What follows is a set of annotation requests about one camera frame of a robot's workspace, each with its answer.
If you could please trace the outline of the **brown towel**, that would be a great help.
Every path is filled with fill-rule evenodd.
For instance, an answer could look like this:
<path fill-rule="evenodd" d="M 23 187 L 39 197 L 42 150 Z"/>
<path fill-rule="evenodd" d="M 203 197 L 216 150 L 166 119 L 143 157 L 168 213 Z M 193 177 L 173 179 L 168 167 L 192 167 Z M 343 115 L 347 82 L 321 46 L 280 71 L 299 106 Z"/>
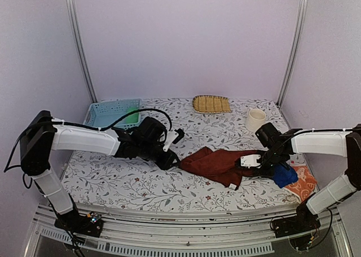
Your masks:
<path fill-rule="evenodd" d="M 261 154 L 260 150 L 211 150 L 203 147 L 197 152 L 184 158 L 180 162 L 180 169 L 191 174 L 202 176 L 233 190 L 238 190 L 244 175 L 249 171 L 242 171 L 236 166 L 242 156 Z"/>

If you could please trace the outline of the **green microfiber towel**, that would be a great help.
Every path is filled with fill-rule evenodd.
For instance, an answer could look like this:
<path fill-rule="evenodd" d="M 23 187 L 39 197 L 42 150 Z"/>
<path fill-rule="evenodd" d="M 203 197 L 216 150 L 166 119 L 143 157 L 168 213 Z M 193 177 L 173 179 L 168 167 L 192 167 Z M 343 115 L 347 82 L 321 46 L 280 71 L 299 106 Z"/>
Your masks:
<path fill-rule="evenodd" d="M 131 113 L 133 111 L 136 111 L 138 109 L 139 109 L 138 107 L 128 108 L 126 114 L 129 114 L 129 113 Z M 127 124 L 136 124 L 136 123 L 138 123 L 138 120 L 139 120 L 139 113 L 138 112 L 133 113 L 132 115 L 129 115 L 129 116 L 127 116 L 125 118 L 125 122 Z"/>

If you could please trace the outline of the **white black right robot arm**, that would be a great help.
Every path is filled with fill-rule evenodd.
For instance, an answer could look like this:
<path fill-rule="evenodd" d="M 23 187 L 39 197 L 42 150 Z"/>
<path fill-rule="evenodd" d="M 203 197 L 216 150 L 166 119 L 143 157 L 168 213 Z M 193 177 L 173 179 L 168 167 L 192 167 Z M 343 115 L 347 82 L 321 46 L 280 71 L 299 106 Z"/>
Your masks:
<path fill-rule="evenodd" d="M 303 211 L 292 219 L 292 228 L 304 232 L 313 224 L 314 217 L 329 207 L 339 204 L 341 217 L 347 223 L 360 222 L 360 125 L 346 129 L 303 130 L 294 128 L 286 133 L 273 124 L 260 127 L 252 136 L 264 150 L 259 158 L 246 156 L 240 161 L 245 176 L 260 177 L 281 190 L 303 179 L 288 166 L 298 154 L 310 160 L 311 168 L 321 179 L 320 190 L 306 197 Z"/>

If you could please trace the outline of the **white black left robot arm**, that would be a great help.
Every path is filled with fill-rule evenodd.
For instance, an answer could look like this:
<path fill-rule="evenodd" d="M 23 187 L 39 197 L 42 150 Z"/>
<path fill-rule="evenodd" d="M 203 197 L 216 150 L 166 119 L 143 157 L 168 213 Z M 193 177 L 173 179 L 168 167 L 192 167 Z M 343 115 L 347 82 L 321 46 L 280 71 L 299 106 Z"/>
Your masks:
<path fill-rule="evenodd" d="M 40 111 L 20 134 L 20 164 L 31 177 L 62 222 L 72 231 L 79 231 L 84 220 L 75 212 L 69 193 L 60 182 L 63 167 L 74 152 L 91 152 L 114 158 L 141 158 L 168 170 L 179 161 L 170 149 L 184 137 L 184 131 L 165 126 L 150 116 L 130 129 L 91 127 L 54 118 L 48 110 Z"/>

